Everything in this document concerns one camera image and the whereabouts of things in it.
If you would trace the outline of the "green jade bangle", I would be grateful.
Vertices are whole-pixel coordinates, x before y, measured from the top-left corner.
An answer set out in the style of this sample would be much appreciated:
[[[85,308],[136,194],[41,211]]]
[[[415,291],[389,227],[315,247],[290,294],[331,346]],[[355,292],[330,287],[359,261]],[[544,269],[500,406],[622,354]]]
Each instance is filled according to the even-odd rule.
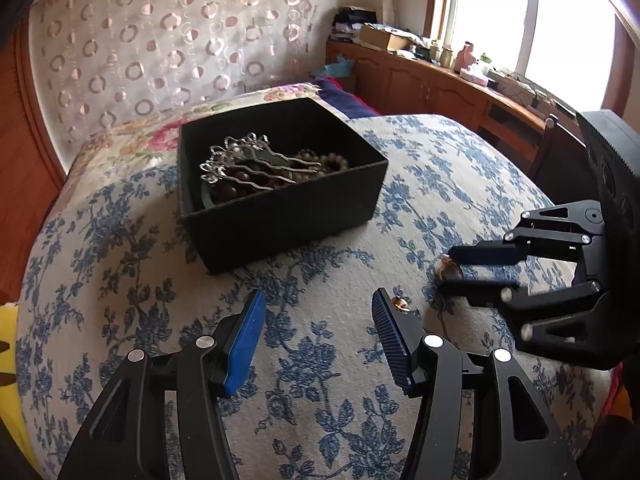
[[[238,197],[238,190],[229,182],[218,181],[214,184],[203,181],[201,200],[205,209],[231,202]]]

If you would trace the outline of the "silver hair fork pin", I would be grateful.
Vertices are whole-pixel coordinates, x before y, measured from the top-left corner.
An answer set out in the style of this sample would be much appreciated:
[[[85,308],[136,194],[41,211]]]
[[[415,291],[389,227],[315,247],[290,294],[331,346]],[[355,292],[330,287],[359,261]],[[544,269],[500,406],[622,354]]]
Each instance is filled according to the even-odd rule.
[[[319,177],[322,165],[316,160],[286,156],[273,151],[266,136],[254,132],[235,139],[226,136],[221,145],[212,145],[200,165],[201,179],[214,184],[226,181],[257,191],[271,191]]]

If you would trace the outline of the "black jewelry box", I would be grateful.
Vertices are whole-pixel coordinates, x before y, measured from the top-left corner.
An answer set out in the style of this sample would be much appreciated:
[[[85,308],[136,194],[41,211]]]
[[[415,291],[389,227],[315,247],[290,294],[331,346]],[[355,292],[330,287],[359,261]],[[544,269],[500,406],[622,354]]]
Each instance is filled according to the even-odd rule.
[[[254,132],[294,155],[337,154],[347,168],[273,191],[239,195],[208,206],[201,164],[225,138]],[[232,271],[329,235],[360,226],[374,213],[388,160],[347,122],[305,98],[229,110],[180,128],[179,210],[192,245],[211,274]]]

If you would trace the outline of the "blue floral bed cover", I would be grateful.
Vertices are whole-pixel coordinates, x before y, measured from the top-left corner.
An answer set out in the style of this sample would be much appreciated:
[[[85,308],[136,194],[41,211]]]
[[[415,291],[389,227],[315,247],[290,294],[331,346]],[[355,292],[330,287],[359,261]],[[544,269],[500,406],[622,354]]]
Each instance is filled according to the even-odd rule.
[[[512,349],[494,310],[438,306],[435,266],[548,205],[525,174],[446,118],[352,124],[390,163],[370,222],[211,276],[179,221],[178,133],[112,134],[85,148],[36,238],[17,322],[17,390],[36,462],[55,478],[126,354],[169,353],[266,297],[247,380],[221,404],[244,479],[395,479],[418,404],[394,385],[372,320],[385,287],[459,348]]]

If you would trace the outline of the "dark wooden chair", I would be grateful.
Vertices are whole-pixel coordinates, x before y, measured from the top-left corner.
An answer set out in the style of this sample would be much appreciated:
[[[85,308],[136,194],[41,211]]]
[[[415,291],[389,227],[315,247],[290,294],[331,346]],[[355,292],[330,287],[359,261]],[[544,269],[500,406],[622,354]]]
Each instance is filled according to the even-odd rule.
[[[599,198],[586,144],[555,115],[544,121],[544,134],[528,176],[555,204]]]

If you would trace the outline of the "pink figurine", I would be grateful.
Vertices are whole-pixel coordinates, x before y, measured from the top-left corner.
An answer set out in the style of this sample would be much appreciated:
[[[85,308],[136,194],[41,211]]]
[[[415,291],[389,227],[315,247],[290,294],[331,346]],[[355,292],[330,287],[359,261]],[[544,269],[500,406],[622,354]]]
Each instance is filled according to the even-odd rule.
[[[454,72],[460,74],[462,70],[468,70],[476,63],[476,57],[473,54],[474,44],[465,41],[462,49],[458,52],[454,60]]]

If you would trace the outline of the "wooden cabinet counter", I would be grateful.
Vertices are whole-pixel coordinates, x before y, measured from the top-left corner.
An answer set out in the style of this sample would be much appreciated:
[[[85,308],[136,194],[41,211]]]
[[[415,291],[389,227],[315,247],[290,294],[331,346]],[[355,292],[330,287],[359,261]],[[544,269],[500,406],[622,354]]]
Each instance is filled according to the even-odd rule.
[[[383,115],[436,114],[483,131],[531,162],[537,155],[544,121],[495,90],[421,60],[358,44],[329,40],[326,60],[355,62],[355,94]]]

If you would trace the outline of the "navy blue blanket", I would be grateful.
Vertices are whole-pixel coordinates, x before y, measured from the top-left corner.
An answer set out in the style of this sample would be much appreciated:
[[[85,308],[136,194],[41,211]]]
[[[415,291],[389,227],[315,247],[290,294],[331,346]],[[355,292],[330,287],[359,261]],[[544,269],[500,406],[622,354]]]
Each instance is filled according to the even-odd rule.
[[[331,77],[317,78],[312,83],[319,88],[318,96],[323,102],[328,103],[349,119],[376,117],[380,114],[358,96],[344,90]]]

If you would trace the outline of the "pink floral quilt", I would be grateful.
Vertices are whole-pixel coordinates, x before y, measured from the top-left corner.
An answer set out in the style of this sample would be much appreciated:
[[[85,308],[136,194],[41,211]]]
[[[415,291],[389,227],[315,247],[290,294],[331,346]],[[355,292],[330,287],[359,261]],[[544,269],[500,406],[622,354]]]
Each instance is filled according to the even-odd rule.
[[[320,84],[300,82],[252,91],[221,101],[159,112],[151,118],[97,132],[89,136],[70,165],[67,179],[79,177],[91,165],[106,169],[121,162],[164,162],[177,149],[179,129],[194,120],[259,104],[303,98],[320,99]]]

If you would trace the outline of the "yellow plush toy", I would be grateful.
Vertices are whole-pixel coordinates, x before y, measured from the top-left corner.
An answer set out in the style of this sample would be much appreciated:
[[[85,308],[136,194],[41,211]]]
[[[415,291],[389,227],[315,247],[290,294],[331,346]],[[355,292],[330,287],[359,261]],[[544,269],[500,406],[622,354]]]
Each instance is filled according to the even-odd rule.
[[[1,326],[1,419],[10,436],[29,463],[35,463],[35,455],[26,431],[22,413],[21,398],[17,389],[16,329],[18,304],[2,304],[0,308]]]

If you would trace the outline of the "cardboard box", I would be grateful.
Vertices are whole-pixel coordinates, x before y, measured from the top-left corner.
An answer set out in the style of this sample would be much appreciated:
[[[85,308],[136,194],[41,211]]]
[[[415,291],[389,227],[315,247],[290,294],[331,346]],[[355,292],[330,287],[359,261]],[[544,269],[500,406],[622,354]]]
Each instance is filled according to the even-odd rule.
[[[360,28],[358,39],[383,51],[406,50],[412,43],[408,32],[381,24],[364,24]]]

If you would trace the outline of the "wooden headboard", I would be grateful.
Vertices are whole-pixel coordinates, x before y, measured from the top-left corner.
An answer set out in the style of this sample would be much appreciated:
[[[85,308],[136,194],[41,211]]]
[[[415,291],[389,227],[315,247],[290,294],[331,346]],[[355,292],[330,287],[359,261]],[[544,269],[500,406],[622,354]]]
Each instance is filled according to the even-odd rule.
[[[1,301],[20,299],[27,259],[65,181],[38,103],[24,16],[1,47]]]

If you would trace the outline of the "white circle pattern curtain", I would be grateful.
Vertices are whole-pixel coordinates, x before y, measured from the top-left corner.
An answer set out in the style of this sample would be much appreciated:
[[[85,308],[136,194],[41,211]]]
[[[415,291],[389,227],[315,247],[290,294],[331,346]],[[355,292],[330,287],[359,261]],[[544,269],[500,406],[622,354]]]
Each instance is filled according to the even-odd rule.
[[[303,77],[319,0],[40,0],[32,69],[52,138]]]

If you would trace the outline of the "window with wooden frame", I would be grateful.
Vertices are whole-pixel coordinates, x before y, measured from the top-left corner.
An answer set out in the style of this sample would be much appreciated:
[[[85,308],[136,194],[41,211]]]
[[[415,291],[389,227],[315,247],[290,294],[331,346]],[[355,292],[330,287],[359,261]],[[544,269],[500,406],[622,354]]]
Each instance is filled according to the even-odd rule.
[[[637,46],[620,0],[427,0],[424,32],[572,110],[631,102]]]

